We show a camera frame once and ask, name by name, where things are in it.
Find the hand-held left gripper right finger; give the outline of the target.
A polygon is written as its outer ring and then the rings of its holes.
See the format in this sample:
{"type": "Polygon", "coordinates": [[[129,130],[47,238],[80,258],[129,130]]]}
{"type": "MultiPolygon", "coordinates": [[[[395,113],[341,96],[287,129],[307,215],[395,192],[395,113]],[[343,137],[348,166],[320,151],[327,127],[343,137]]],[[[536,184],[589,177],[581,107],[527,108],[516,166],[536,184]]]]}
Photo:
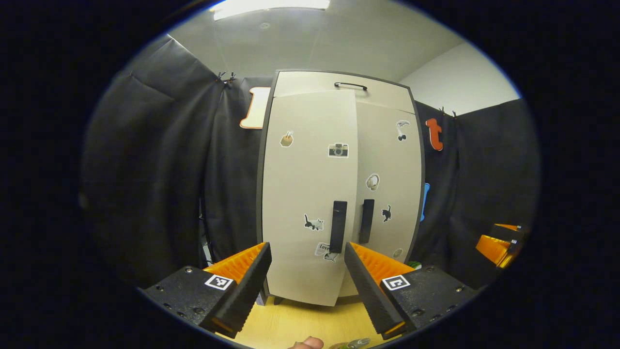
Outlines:
{"type": "Polygon", "coordinates": [[[410,267],[348,242],[344,261],[375,331],[384,340],[435,325],[478,292],[434,265],[410,267]]]}

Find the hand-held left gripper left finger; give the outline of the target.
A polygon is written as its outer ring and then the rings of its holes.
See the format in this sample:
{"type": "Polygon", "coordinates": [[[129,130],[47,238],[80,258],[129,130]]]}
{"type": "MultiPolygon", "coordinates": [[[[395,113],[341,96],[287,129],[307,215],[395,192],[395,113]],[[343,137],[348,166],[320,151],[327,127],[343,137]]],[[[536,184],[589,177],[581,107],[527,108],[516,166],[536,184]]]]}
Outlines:
{"type": "Polygon", "coordinates": [[[271,263],[270,243],[264,241],[207,268],[181,267],[139,291],[181,321],[233,339],[245,325],[271,263]]]}

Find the white cabinet door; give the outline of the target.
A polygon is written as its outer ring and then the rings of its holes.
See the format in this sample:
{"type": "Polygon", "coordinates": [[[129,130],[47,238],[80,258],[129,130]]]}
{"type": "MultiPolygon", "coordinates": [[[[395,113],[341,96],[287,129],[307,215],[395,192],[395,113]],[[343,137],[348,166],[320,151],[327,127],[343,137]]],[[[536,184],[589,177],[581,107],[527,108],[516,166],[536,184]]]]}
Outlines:
{"type": "Polygon", "coordinates": [[[358,179],[356,97],[350,91],[273,98],[262,173],[262,238],[272,263],[266,282],[284,300],[335,305],[342,252],[328,251],[334,201],[347,201],[352,235],[358,179]]]}
{"type": "Polygon", "coordinates": [[[358,102],[358,185],[351,241],[358,241],[362,205],[374,199],[370,241],[360,244],[405,263],[416,240],[423,201],[423,164],[414,113],[358,102]]]}

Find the white and grey cabinet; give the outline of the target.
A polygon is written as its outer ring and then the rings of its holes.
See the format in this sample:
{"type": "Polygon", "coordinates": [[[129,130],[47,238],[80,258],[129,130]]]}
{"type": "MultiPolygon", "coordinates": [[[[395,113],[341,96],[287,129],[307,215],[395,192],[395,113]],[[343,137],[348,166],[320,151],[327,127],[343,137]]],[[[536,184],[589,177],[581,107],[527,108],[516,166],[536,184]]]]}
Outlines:
{"type": "Polygon", "coordinates": [[[257,238],[271,245],[265,292],[332,307],[358,294],[345,246],[397,262],[423,216],[425,159],[409,87],[365,75],[281,69],[266,100],[257,238]]]}

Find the white cabinet drawer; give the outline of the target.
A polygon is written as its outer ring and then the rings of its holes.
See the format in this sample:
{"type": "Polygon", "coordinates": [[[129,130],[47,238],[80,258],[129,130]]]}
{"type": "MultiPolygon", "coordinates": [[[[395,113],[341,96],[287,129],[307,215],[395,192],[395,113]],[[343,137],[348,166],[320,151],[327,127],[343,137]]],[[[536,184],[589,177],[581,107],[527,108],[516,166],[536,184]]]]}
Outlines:
{"type": "Polygon", "coordinates": [[[359,102],[375,104],[385,108],[416,113],[416,106],[408,87],[396,82],[363,75],[327,71],[289,71],[281,70],[273,86],[273,97],[314,93],[324,91],[350,91],[359,102]],[[367,91],[354,87],[334,86],[335,82],[352,82],[365,85],[367,91]]]}

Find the black backdrop cloth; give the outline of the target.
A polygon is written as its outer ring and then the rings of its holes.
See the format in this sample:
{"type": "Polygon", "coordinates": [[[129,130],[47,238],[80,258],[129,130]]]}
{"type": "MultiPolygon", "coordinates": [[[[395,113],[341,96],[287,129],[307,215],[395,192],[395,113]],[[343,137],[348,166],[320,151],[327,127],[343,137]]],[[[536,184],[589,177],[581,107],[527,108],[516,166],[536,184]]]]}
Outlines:
{"type": "MultiPolygon", "coordinates": [[[[86,132],[80,197],[102,256],[147,288],[262,243],[257,177],[269,77],[226,84],[170,35],[111,81],[86,132]]],[[[476,245],[495,223],[530,229],[541,186],[522,99],[443,116],[414,100],[425,159],[423,216],[408,261],[477,289],[498,268],[476,245]]]]}

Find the ceiling light panel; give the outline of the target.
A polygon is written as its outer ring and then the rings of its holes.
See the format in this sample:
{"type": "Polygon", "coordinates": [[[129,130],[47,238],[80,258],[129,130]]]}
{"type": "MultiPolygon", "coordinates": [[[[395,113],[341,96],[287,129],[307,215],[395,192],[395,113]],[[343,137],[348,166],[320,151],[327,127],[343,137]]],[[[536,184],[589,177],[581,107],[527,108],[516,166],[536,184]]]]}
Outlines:
{"type": "Polygon", "coordinates": [[[286,8],[325,10],[329,5],[330,0],[224,0],[211,6],[208,11],[218,21],[255,11],[286,8]]]}

